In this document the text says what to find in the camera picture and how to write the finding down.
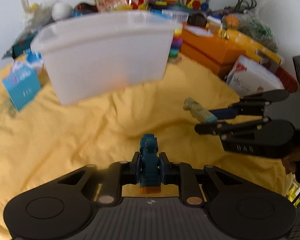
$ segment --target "white ball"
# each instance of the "white ball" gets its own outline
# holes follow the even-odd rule
[[[57,2],[51,11],[51,16],[54,21],[63,20],[71,17],[73,8],[71,5],[64,2]]]

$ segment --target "yellow bedsheet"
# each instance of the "yellow bedsheet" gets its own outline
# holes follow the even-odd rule
[[[9,71],[8,66],[0,71],[0,239],[10,237],[2,212],[12,197],[88,163],[106,168],[112,162],[131,160],[144,133],[157,136],[159,150],[171,161],[194,168],[217,165],[279,194],[288,191],[291,177],[285,176],[279,160],[224,152],[217,136],[194,132],[196,121],[182,109],[185,98],[213,109],[228,106],[238,96],[186,57],[177,65],[168,64],[160,81],[73,106],[60,106],[48,82],[20,113],[1,82]],[[125,190],[138,194],[135,188]]]

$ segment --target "blue box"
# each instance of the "blue box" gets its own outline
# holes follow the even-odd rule
[[[41,89],[36,72],[27,66],[13,71],[2,79],[12,103],[20,111]]]

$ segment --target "white plastic bin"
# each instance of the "white plastic bin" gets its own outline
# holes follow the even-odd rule
[[[102,13],[56,22],[31,43],[62,105],[162,78],[175,21],[147,11]]]

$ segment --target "orange shoebox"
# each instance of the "orange shoebox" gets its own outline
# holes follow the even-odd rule
[[[240,55],[246,51],[239,48],[234,42],[218,36],[197,36],[185,27],[181,38],[183,44],[180,52],[210,68],[213,73],[223,78],[229,73]]]

